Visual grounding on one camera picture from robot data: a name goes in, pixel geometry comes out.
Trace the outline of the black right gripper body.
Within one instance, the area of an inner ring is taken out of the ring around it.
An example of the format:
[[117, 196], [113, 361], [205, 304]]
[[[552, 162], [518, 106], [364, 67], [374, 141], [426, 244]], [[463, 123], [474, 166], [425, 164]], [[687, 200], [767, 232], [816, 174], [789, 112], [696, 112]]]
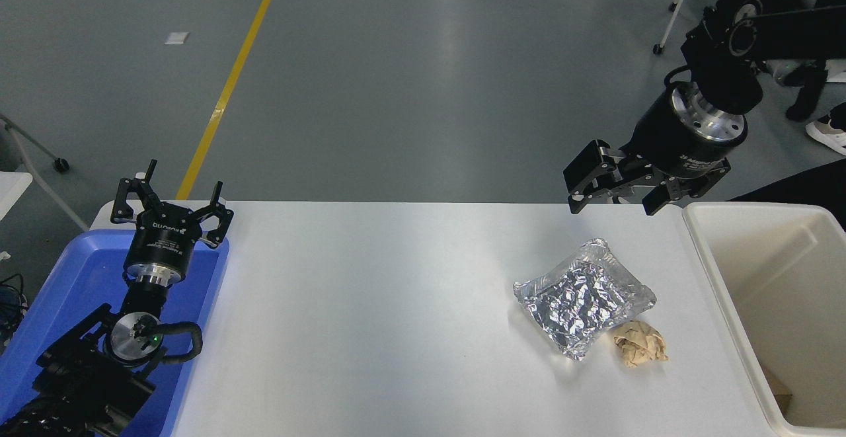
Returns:
[[667, 90], [638, 121], [625, 153], [662, 173], [692, 180], [718, 169], [746, 139], [746, 117], [712, 105], [698, 90]]

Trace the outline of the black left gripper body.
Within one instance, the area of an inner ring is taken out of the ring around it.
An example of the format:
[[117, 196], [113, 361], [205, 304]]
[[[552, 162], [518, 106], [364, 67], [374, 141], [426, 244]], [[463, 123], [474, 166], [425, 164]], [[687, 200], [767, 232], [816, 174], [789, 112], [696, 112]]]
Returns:
[[146, 209], [137, 219], [124, 269], [137, 272], [140, 266], [156, 265], [186, 272], [201, 235], [199, 217], [191, 209], [169, 202], [158, 210]]

